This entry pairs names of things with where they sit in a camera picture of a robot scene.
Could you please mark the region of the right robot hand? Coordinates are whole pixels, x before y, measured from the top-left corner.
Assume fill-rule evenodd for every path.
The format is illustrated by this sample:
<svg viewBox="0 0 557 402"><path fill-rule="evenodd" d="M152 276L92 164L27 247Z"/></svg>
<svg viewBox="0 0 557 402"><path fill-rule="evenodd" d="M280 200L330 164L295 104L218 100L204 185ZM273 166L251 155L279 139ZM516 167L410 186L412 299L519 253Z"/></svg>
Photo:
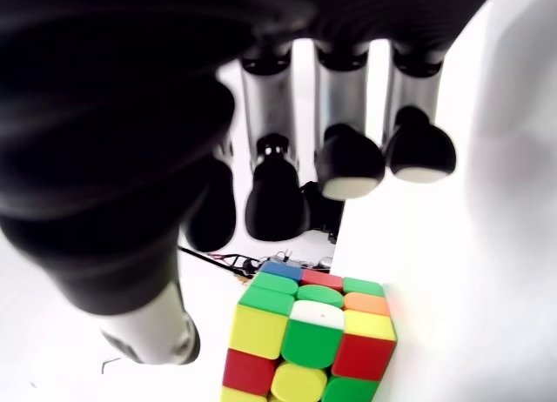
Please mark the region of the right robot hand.
<svg viewBox="0 0 557 402"><path fill-rule="evenodd" d="M190 364L178 235L236 227L218 68L241 65L246 230L285 241L386 171L453 172L440 75L486 1L1 0L2 232L125 357Z"/></svg>

